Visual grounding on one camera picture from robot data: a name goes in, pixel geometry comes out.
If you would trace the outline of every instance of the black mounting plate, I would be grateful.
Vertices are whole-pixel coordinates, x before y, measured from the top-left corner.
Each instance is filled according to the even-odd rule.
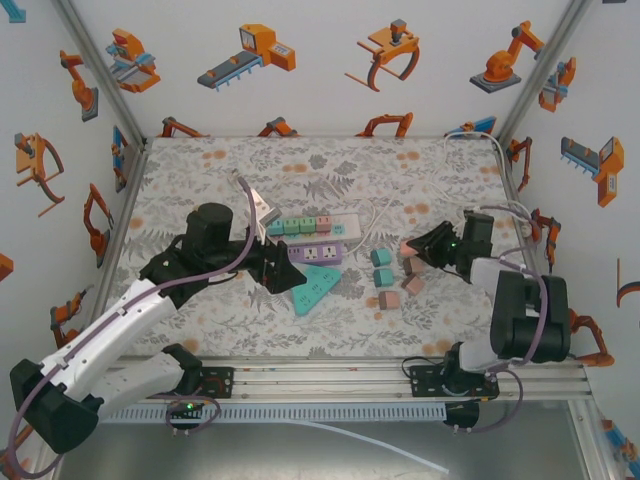
[[[471,388],[464,395],[452,395],[452,392],[444,386],[441,366],[413,365],[409,367],[409,376],[411,377],[411,394],[414,397],[470,397],[492,400],[500,395],[498,382],[491,382],[488,379],[482,387]]]
[[[202,367],[202,383],[198,395],[211,398],[231,398],[233,392],[232,367]]]

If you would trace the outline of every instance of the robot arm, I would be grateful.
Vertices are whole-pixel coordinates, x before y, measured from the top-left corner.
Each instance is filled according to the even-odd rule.
[[[258,215],[264,218],[264,212]],[[187,395],[198,389],[202,363],[180,345],[135,367],[106,372],[153,325],[207,288],[209,272],[233,265],[229,272],[247,270],[270,293],[306,282],[289,262],[284,242],[229,241],[232,219],[224,205],[201,205],[187,217],[186,233],[153,257],[139,280],[89,328],[40,364],[25,359],[12,369],[16,407],[56,453],[80,445],[101,419],[127,405],[161,392]],[[239,260],[241,252],[246,256]],[[181,281],[198,275],[205,279]]]
[[[431,232],[407,242],[407,246],[432,267],[454,266],[463,280],[482,287],[493,304],[490,333],[457,343],[445,355],[442,381],[452,392],[466,391],[470,385],[482,383],[484,373],[515,359],[530,356],[536,363],[562,361],[569,353],[571,335],[565,281],[543,275],[543,292],[538,280],[491,258],[493,217],[465,211],[465,218],[462,238],[457,237],[453,225],[445,221]],[[541,311],[545,294],[546,313]],[[544,329],[538,335],[541,325]],[[536,348],[531,355],[532,344]]]

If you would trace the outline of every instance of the teal block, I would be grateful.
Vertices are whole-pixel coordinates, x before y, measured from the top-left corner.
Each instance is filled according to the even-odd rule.
[[[277,237],[284,235],[284,223],[282,220],[275,220],[267,227],[267,235],[270,237]]]
[[[374,267],[391,265],[391,251],[388,248],[379,248],[371,252],[371,262]]]
[[[373,272],[373,283],[376,287],[390,287],[393,285],[393,272],[390,268],[381,268]]]

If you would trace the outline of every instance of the white power strip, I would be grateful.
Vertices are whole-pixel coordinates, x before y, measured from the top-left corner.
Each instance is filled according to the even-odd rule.
[[[329,217],[331,218],[332,225],[331,232],[298,233],[283,236],[269,235],[269,238],[274,243],[282,240],[288,246],[309,245],[313,243],[345,243],[362,238],[362,230],[360,229],[360,221],[358,220],[357,213],[329,215]]]

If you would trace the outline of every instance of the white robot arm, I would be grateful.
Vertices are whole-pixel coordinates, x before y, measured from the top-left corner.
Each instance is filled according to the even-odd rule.
[[[306,282],[290,263],[286,244],[274,245],[256,228],[276,216],[263,201],[258,210],[255,201],[250,202],[247,239],[237,241],[229,241],[231,210],[201,205],[187,217],[186,233],[152,258],[140,279],[81,335],[40,364],[18,363],[10,374],[18,408],[14,426],[24,416],[56,453],[65,453],[123,407],[163,392],[193,394],[202,382],[202,362],[181,345],[168,346],[135,367],[106,372],[141,335],[175,314],[218,273],[246,270],[270,293]]]

